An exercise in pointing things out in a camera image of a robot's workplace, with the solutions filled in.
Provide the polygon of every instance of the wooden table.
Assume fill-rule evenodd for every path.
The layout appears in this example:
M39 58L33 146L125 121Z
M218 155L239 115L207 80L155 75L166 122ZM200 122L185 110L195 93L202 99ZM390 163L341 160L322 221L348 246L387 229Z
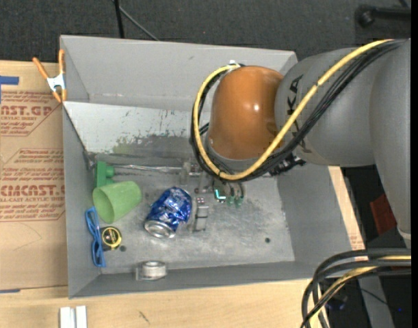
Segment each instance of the wooden table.
M13 74L32 81L40 78L31 62L0 61L0 75ZM330 172L352 247L358 249L363 246L362 238L341 170L331 167ZM66 286L26 289L0 294L0 328L58 327L59 309L78 305L87 306L88 326L94 328L299 327L308 282L300 279L73 300L68 299Z

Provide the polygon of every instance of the green cup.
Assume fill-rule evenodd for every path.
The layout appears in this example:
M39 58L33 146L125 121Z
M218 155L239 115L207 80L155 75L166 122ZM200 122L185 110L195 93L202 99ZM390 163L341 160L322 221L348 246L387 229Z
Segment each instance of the green cup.
M142 201L142 192L134 181L116 182L93 190L93 204L99 217L113 223Z

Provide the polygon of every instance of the aluminum can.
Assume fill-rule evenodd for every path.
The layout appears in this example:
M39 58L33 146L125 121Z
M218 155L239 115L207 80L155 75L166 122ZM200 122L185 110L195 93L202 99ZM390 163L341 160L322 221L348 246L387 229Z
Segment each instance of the aluminum can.
M192 212L192 198L179 187L164 191L160 198L151 204L146 217L145 230L157 238L172 238L182 223L187 223Z

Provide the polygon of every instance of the gray robot arm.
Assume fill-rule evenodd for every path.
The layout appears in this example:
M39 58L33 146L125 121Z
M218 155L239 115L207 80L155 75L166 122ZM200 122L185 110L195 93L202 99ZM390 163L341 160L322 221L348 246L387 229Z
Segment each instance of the gray robot arm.
M307 58L286 74L275 102L279 127L316 80L352 50ZM347 64L318 89L291 127L287 141L306 124L349 67ZM295 153L307 162L322 165L376 164L398 230L410 247L410 40L378 53L353 79L348 79Z

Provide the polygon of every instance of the silver tape roll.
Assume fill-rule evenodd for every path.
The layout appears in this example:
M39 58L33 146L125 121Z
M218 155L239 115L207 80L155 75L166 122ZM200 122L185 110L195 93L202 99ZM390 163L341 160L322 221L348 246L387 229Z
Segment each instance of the silver tape roll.
M142 263L143 279L159 279L166 276L166 264L161 261L145 261Z

